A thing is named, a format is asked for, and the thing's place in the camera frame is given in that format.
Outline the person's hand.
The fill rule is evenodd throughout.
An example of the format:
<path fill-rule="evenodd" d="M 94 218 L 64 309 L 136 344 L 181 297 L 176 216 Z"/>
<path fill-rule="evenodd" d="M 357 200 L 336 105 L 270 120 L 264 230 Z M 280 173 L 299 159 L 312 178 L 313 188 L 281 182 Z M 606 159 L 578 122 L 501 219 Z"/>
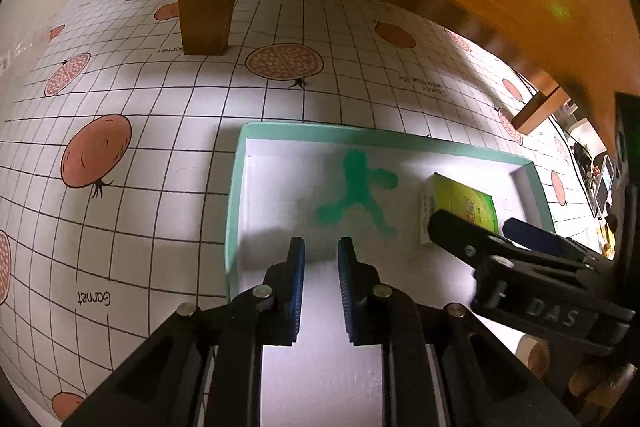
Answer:
<path fill-rule="evenodd" d="M 618 358 L 600 358 L 555 348 L 525 335 L 516 357 L 541 384 L 555 392 L 582 426 L 639 424 L 639 367 Z"/>

